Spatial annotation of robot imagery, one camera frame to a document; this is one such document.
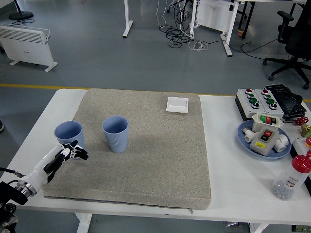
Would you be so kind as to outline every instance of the robotic arm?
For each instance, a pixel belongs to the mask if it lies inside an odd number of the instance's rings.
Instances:
[[[57,145],[26,176],[12,171],[20,177],[15,188],[10,185],[14,181],[0,183],[0,233],[15,233],[18,220],[18,217],[14,215],[16,206],[7,202],[13,200],[24,205],[28,197],[33,197],[44,184],[53,179],[63,162],[68,159],[88,159],[87,152],[77,143],[78,141],[73,141],[70,144]]]

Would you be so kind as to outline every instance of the plastic bottle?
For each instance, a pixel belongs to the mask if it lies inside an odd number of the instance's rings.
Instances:
[[[272,184],[272,193],[281,200],[289,200],[311,172],[311,151],[297,155]]]

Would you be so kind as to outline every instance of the white electric heater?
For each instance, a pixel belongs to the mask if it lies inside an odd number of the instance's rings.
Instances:
[[[49,35],[46,37],[42,31],[12,25],[0,26],[0,42],[8,58],[14,60],[10,63],[12,66],[21,61],[48,66],[46,72],[54,68],[57,62],[54,62],[48,45]]]

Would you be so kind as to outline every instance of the blue plastic cup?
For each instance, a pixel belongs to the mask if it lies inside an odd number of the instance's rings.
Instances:
[[[56,127],[54,135],[61,144],[78,141],[78,145],[84,148],[84,136],[82,125],[77,121],[66,121]]]
[[[109,148],[115,153],[121,153],[127,148],[128,120],[122,116],[111,116],[103,121],[102,129],[105,133]]]

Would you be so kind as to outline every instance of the black cable bundle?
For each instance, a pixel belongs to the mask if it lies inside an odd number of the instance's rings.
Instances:
[[[164,31],[161,27],[159,27],[159,30],[165,33],[166,38],[169,39],[169,46],[174,49],[180,48],[184,43],[190,42],[192,37],[191,34],[185,33],[185,30],[189,29],[189,25],[186,28],[183,25],[183,23],[189,18],[189,12],[185,10],[187,3],[188,0],[186,0],[186,3],[182,9],[179,8],[180,3],[178,2],[173,5],[176,28],[166,26],[167,28]]]

